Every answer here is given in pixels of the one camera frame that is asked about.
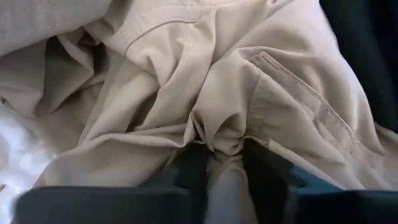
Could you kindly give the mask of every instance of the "white cloth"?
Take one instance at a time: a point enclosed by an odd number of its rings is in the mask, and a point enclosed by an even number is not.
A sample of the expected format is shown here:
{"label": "white cloth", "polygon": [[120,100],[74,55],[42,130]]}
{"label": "white cloth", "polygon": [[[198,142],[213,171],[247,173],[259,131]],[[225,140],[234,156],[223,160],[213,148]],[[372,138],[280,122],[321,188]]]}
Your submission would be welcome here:
{"label": "white cloth", "polygon": [[2,14],[21,19],[1,19],[18,41],[0,39],[0,96],[57,156],[36,186],[136,186],[194,138],[227,156],[253,138],[341,188],[398,188],[397,134],[373,123],[317,0],[85,2],[65,29]]}

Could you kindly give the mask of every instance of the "white fabric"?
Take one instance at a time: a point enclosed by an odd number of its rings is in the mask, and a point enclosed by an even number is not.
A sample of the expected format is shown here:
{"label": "white fabric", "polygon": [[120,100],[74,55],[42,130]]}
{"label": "white fabric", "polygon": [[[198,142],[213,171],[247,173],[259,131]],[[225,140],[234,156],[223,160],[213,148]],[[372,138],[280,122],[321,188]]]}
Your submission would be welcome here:
{"label": "white fabric", "polygon": [[53,5],[74,12],[65,29],[2,14],[21,19],[0,23],[18,36],[0,38],[0,96],[56,156],[36,186],[136,186],[195,138],[227,156],[253,138],[341,188],[398,188],[397,135],[373,123],[317,0],[84,2]]}

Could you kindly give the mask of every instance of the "khaki cloth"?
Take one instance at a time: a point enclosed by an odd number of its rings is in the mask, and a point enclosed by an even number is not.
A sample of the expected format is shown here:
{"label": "khaki cloth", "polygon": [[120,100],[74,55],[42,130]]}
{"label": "khaki cloth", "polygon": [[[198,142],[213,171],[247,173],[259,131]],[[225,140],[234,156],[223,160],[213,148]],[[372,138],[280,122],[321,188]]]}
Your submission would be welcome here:
{"label": "khaki cloth", "polygon": [[0,39],[0,96],[57,155],[36,186],[136,186],[195,139],[228,158],[253,138],[343,189],[398,189],[398,136],[374,124],[318,1],[102,2],[77,30],[48,16],[25,29],[56,37]]}

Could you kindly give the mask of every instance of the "beige fabric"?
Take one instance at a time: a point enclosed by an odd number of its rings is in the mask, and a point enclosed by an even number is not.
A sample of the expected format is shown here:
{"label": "beige fabric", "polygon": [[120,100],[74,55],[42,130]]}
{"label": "beige fabric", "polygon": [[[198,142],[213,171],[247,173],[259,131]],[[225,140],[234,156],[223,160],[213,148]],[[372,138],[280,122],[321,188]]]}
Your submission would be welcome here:
{"label": "beige fabric", "polygon": [[36,186],[135,186],[195,138],[227,156],[253,138],[341,188],[398,189],[398,137],[373,123],[318,1],[114,0],[81,25],[0,58],[0,96],[42,120],[104,81],[47,126],[75,145]]}

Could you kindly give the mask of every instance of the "beige shirt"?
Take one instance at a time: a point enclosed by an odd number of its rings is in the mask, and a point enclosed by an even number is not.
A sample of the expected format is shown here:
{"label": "beige shirt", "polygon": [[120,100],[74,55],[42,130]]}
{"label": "beige shirt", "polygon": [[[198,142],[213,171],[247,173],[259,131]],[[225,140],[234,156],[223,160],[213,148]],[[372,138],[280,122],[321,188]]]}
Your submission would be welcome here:
{"label": "beige shirt", "polygon": [[317,0],[114,0],[87,16],[101,18],[28,47],[0,39],[20,48],[0,58],[0,96],[57,155],[36,186],[136,186],[195,138],[227,157],[253,138],[343,189],[398,189],[398,136],[374,124]]}

